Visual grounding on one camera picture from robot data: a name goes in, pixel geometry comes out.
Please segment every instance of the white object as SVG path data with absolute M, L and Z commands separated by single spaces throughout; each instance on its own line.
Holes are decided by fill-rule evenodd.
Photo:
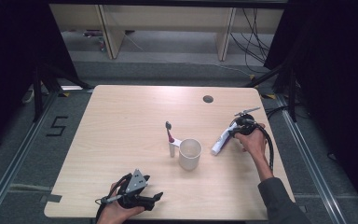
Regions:
M 233 124 L 231 124 L 231 126 L 229 126 L 227 129 L 225 129 L 225 131 L 222 133 L 222 135 L 220 135 L 220 137 L 217 139 L 216 143 L 213 145 L 213 147 L 211 149 L 212 154 L 214 154 L 216 156 L 220 152 L 220 150 L 222 149 L 226 140 L 229 138 L 228 132 L 232 131 L 236 127 L 237 127 L 237 123 L 233 122 Z
M 186 139 L 179 146 L 179 164 L 183 169 L 192 171 L 199 165 L 202 146 L 196 139 Z

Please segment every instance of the motion capture device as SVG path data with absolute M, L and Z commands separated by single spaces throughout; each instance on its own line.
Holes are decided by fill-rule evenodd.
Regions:
M 147 180 L 149 178 L 150 175 L 143 176 L 139 169 L 135 169 L 133 175 L 127 174 L 121 177 L 121 179 L 111 188 L 107 196 L 95 201 L 100 205 L 96 216 L 97 221 L 106 205 L 113 203 L 114 201 L 117 201 L 123 208 L 142 206 L 146 211 L 153 210 L 155 202 L 160 200 L 163 192 L 154 195 L 152 198 L 141 196 L 140 194 L 147 186 Z M 117 194 L 113 195 L 118 187 L 120 187 L 120 189 L 117 191 Z
M 272 146 L 272 141 L 271 138 L 269 137 L 269 134 L 267 133 L 267 131 L 261 126 L 259 125 L 254 117 L 250 114 L 248 114 L 250 111 L 254 111 L 259 109 L 258 108 L 254 108 L 254 109 L 250 109 L 250 110 L 244 110 L 238 114 L 236 114 L 235 116 L 238 116 L 237 118 L 235 118 L 231 124 L 231 126 L 234 126 L 233 123 L 235 123 L 235 127 L 232 128 L 231 130 L 228 131 L 228 134 L 231 137 L 235 137 L 236 133 L 241 133 L 243 135 L 249 135 L 251 134 L 255 129 L 258 129 L 261 131 L 261 133 L 264 134 L 264 136 L 267 139 L 268 142 L 268 147 L 269 147 L 269 169 L 271 169 L 271 171 L 273 170 L 273 163 L 274 163 L 274 149 Z

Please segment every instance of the tape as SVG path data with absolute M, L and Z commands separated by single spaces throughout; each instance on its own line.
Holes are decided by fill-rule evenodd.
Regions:
M 55 194 L 49 194 L 49 195 L 43 195 L 40 199 L 41 203 L 59 203 L 61 201 L 62 196 L 61 195 L 55 195 Z

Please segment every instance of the forearm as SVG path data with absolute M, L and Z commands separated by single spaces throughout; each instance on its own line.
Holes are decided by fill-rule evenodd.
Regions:
M 266 156 L 257 153 L 251 153 L 251 155 L 255 162 L 255 167 L 261 182 L 274 177 L 271 169 L 269 168 L 269 163 L 267 162 Z

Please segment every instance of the cable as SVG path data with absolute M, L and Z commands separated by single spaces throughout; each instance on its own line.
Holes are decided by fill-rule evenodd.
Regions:
M 266 115 L 267 115 L 267 119 L 270 119 L 272 117 L 272 115 L 274 115 L 276 112 L 280 111 L 280 110 L 285 110 L 289 107 L 289 105 L 283 105 L 277 108 L 272 108 L 272 109 L 266 109 Z
M 268 142 L 268 148 L 269 148 L 269 169 L 271 169 L 271 171 L 273 171 L 273 167 L 274 167 L 274 148 L 272 145 L 272 141 L 271 141 L 271 137 L 269 137 L 269 134 L 267 133 L 267 131 L 261 127 L 261 125 L 259 125 L 258 123 L 255 124 L 255 127 L 260 130 L 264 136 L 266 136 L 267 142 Z

